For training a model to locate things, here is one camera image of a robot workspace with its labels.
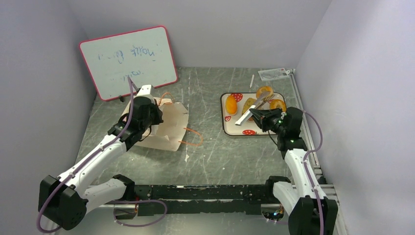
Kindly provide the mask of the yellow fake bread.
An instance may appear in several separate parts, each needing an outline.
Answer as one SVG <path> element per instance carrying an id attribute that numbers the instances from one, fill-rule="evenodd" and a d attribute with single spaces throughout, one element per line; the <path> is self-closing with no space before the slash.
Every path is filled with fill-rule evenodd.
<path id="1" fill-rule="evenodd" d="M 254 105 L 254 103 L 256 102 L 255 98 L 248 98 L 242 108 L 242 114 L 244 115 L 252 105 Z"/>

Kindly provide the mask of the strawberry print tray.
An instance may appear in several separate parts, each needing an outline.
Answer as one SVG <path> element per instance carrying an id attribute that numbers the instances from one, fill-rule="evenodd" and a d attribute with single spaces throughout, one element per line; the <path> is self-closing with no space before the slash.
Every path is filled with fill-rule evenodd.
<path id="1" fill-rule="evenodd" d="M 237 101 L 237 113 L 234 115 L 229 114 L 225 108 L 225 102 L 228 96 L 233 95 Z M 267 132 L 263 132 L 254 121 L 246 121 L 241 126 L 235 124 L 235 122 L 241 118 L 242 109 L 245 102 L 249 99 L 256 99 L 256 93 L 224 93 L 220 97 L 220 105 L 222 112 L 222 127 L 224 132 L 229 136 L 253 136 L 253 135 L 268 135 Z"/>

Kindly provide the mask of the yellow fake doughnut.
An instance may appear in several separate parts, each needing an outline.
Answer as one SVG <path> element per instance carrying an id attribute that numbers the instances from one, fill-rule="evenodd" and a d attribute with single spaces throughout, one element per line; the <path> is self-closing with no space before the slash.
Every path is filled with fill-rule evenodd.
<path id="1" fill-rule="evenodd" d="M 274 94 L 274 90 L 270 86 L 262 86 L 256 91 L 256 98 L 257 99 L 268 99 Z"/>
<path id="2" fill-rule="evenodd" d="M 287 107 L 283 100 L 281 99 L 272 99 L 269 101 L 269 108 L 272 109 L 281 109 L 282 112 L 286 112 Z"/>

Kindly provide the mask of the orange fake bread piece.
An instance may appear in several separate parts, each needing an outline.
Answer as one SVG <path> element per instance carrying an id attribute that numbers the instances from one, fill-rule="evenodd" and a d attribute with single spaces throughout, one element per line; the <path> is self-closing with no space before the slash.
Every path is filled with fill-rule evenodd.
<path id="1" fill-rule="evenodd" d="M 237 101 L 233 95 L 229 95 L 225 101 L 225 110 L 229 115 L 235 115 L 237 113 Z"/>

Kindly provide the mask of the paper bag with orange handles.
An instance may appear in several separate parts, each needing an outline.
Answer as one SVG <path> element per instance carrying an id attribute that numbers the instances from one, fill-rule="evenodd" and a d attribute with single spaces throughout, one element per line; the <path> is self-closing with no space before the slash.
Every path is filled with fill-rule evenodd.
<path id="1" fill-rule="evenodd" d="M 152 126 L 152 131 L 146 130 L 142 141 L 135 143 L 135 146 L 175 152 L 182 143 L 193 146 L 203 143 L 203 136 L 187 127 L 188 110 L 182 103 L 176 102 L 171 93 L 166 92 L 161 97 L 156 97 L 155 100 L 163 112 L 163 123 Z M 186 132 L 198 135 L 200 141 L 198 143 L 184 141 Z"/>

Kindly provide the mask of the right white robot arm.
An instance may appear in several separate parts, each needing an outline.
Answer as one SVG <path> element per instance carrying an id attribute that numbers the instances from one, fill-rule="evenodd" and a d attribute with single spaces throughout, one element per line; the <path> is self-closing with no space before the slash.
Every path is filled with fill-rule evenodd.
<path id="1" fill-rule="evenodd" d="M 256 125 L 267 133 L 274 132 L 274 143 L 288 165 L 294 183 L 278 181 L 264 189 L 268 202 L 278 200 L 288 215 L 288 229 L 292 235 L 331 235 L 334 232 L 338 204 L 329 199 L 313 173 L 309 150 L 300 137 L 306 111 L 296 107 L 271 110 L 249 109 Z"/>

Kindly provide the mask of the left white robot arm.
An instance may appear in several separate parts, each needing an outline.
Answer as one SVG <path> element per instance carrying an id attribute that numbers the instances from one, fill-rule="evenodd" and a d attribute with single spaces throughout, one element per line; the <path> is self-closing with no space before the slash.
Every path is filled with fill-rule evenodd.
<path id="1" fill-rule="evenodd" d="M 59 229 L 71 230 L 87 213 L 103 204 L 132 202 L 136 197 L 135 183 L 123 175 L 97 186 L 90 184 L 113 160 L 142 141 L 147 130 L 162 122 L 162 111 L 152 95 L 138 94 L 132 98 L 128 113 L 109 129 L 98 146 L 58 177 L 48 175 L 41 181 L 38 231 L 49 234 Z"/>

